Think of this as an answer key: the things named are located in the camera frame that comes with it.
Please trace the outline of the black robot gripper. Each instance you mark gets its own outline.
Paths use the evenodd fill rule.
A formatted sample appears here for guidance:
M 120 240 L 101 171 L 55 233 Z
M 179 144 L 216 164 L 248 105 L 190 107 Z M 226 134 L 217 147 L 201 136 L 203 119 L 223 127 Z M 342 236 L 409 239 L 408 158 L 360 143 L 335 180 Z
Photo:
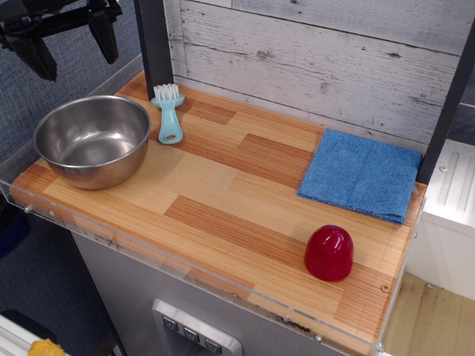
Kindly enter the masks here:
M 42 38 L 87 25 L 113 64 L 119 57 L 114 22 L 121 15 L 118 1 L 86 1 L 81 7 L 74 1 L 2 1 L 1 46 L 13 48 L 41 79 L 56 81 L 57 65 Z

